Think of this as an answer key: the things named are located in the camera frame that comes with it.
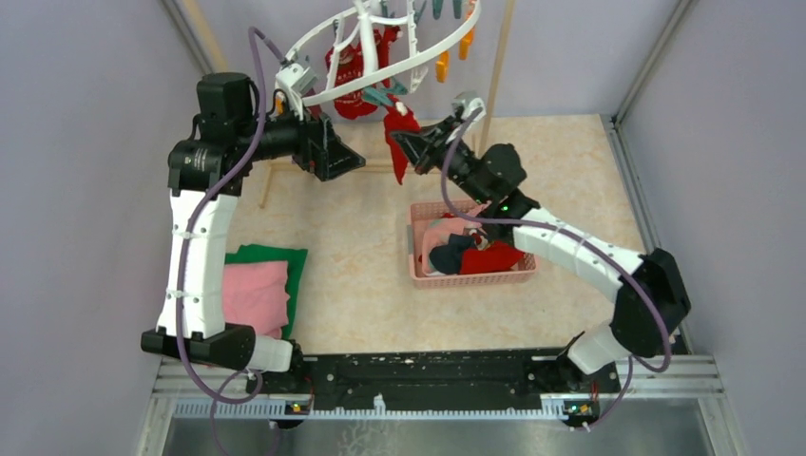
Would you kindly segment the teal clothespin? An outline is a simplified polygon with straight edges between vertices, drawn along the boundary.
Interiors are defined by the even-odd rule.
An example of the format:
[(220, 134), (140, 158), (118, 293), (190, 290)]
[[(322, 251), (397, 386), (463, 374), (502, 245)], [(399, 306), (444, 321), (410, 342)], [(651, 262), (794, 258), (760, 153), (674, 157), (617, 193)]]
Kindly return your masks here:
[(404, 86), (402, 87), (368, 86), (362, 90), (361, 97), (364, 102), (370, 103), (372, 105), (394, 107), (394, 105), (399, 101), (400, 96), (405, 96), (408, 94), (409, 90)]

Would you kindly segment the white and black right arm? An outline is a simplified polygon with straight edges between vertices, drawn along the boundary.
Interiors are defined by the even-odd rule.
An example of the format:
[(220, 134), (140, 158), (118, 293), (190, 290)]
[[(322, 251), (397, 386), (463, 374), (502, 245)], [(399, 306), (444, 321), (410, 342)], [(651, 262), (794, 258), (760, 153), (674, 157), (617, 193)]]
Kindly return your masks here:
[(665, 371), (672, 356), (670, 337), (691, 304), (675, 258), (662, 248), (639, 253), (603, 241), (555, 217), (519, 188), (528, 174), (516, 148), (496, 143), (477, 155), (464, 142), (476, 118), (458, 114), (420, 130), (394, 130), (393, 142), (419, 174), (441, 173), (484, 208), (465, 219), (481, 225), (494, 240), (560, 266), (613, 303), (613, 315), (574, 337), (558, 356), (557, 377), (570, 391), (582, 391), (604, 366), (636, 357), (654, 372)]

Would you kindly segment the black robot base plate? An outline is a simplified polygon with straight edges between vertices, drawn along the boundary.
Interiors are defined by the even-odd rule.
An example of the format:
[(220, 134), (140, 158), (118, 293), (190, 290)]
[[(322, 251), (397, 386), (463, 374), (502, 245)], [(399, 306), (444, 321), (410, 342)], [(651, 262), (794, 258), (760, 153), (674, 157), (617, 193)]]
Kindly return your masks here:
[(266, 372), (247, 382), (262, 394), (308, 393), (359, 386), (503, 386), (529, 392), (615, 393), (622, 384), (616, 366), (582, 374), (560, 348), (471, 351), (392, 351), (300, 354), (287, 372)]

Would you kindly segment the pink plastic basket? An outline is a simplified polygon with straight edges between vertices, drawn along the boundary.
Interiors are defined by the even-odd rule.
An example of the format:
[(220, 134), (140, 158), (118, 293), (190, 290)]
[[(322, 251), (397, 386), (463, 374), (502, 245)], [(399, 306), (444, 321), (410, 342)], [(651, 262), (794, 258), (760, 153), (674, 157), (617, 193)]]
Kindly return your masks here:
[(410, 205), (407, 221), (407, 250), (409, 274), (417, 289), (502, 285), (530, 280), (538, 271), (538, 260), (532, 254), (522, 254), (509, 270), (470, 275), (427, 275), (422, 272), (422, 242), (426, 229), (434, 220), (448, 214), (443, 201), (416, 202)]

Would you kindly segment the white plastic clip hanger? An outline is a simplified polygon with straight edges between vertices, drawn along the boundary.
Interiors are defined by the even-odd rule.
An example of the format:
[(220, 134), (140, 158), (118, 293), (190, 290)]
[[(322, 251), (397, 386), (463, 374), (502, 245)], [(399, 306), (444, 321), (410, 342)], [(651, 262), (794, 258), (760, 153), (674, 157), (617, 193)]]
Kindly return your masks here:
[(362, 95), (368, 86), (401, 84), (414, 93), (427, 78), (436, 81), (435, 61), (446, 50), (451, 73), (459, 41), (481, 13), (479, 1), (352, 1), (298, 38), (280, 69), (296, 62), (316, 73), (305, 108)]

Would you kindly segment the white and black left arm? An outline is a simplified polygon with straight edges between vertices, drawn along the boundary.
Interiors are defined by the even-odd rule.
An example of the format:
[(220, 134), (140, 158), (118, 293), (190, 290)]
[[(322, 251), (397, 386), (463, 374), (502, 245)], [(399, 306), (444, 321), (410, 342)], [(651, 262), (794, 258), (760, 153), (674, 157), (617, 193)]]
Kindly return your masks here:
[(229, 227), (254, 162), (289, 157), (320, 181), (365, 164), (327, 116), (302, 104), (313, 83), (309, 77), (278, 76), (274, 94), (281, 96), (283, 111), (277, 113), (264, 107), (273, 94), (245, 74), (211, 73), (198, 82), (200, 111), (192, 133), (167, 158), (169, 278), (156, 327), (141, 335), (144, 352), (233, 371), (268, 371), (282, 392), (303, 384), (305, 369), (292, 358), (291, 343), (226, 321), (222, 281)]

